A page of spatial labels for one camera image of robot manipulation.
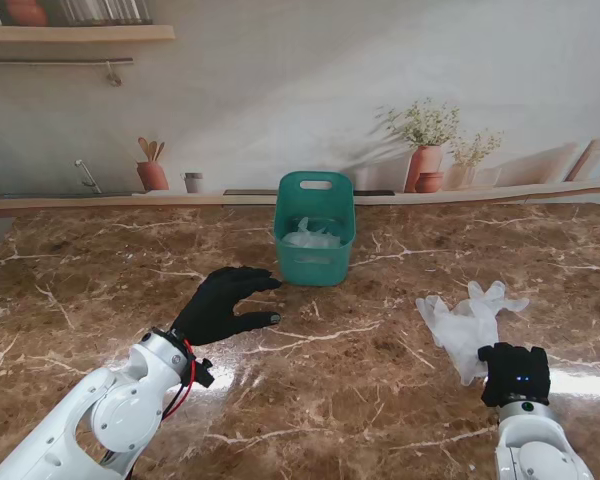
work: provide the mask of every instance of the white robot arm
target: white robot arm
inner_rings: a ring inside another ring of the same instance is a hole
[[[549,407],[517,401],[499,410],[499,480],[593,480]]]
[[[190,372],[207,387],[213,381],[208,360],[197,363],[182,346],[175,332],[154,329],[121,370],[91,372],[4,460],[0,480],[126,479],[165,416],[167,390]],[[109,451],[100,463],[76,441],[81,421]]]
[[[478,350],[478,358],[489,367],[482,400],[500,416],[498,479],[593,480],[548,407],[546,352],[496,343]]]
[[[0,480],[127,480],[160,422],[181,405],[194,381],[209,387],[211,362],[196,361],[191,345],[206,345],[280,321],[276,312],[234,314],[254,292],[281,282],[261,268],[224,267],[209,274],[169,332],[152,329],[131,347],[118,371],[99,368],[76,385],[0,465]],[[163,408],[165,393],[180,391]],[[183,387],[189,386],[173,406]],[[78,445],[83,422],[107,449],[100,462]]]

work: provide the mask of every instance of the potted plant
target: potted plant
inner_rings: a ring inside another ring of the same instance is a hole
[[[476,174],[476,166],[490,153],[500,147],[502,132],[489,133],[484,130],[477,133],[473,141],[460,137],[451,140],[454,164],[444,179],[444,190],[455,190],[471,185]]]
[[[416,101],[403,112],[387,112],[387,129],[417,147],[409,163],[405,193],[430,193],[440,188],[444,175],[438,172],[442,162],[441,145],[455,136],[459,112],[458,107],[449,107],[446,103],[437,107],[431,98]],[[426,175],[418,187],[423,173]]]

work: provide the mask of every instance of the terracotta vase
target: terracotta vase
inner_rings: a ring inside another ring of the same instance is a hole
[[[169,190],[167,177],[165,177],[164,170],[158,162],[138,163],[138,175],[140,175],[142,185],[147,191]]]
[[[47,14],[36,0],[7,0],[7,11],[18,24],[26,27],[46,27]]]
[[[461,187],[471,185],[476,176],[474,167],[464,165],[451,165],[444,177],[443,190],[457,190]]]
[[[439,145],[419,146],[409,163],[409,173],[407,174],[404,193],[415,193],[416,182],[420,174],[437,172],[441,162],[442,148]]]
[[[444,172],[421,172],[416,182],[416,192],[435,193],[442,186]]]

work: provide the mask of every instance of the marble countertop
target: marble countertop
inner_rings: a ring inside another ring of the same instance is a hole
[[[84,374],[169,325],[206,274],[275,271],[272,217],[18,218],[0,246],[0,461]],[[239,309],[278,310],[279,326],[197,349],[216,381],[165,422],[136,478],[495,478],[497,414],[481,385],[460,385],[414,305],[455,304],[475,279],[531,300],[499,315],[500,339],[547,349],[551,407],[600,479],[600,206],[359,207],[357,224],[344,283],[258,294]]]

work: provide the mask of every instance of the basket handle hole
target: basket handle hole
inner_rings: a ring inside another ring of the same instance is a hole
[[[303,180],[300,188],[304,190],[331,190],[333,184],[328,180]]]

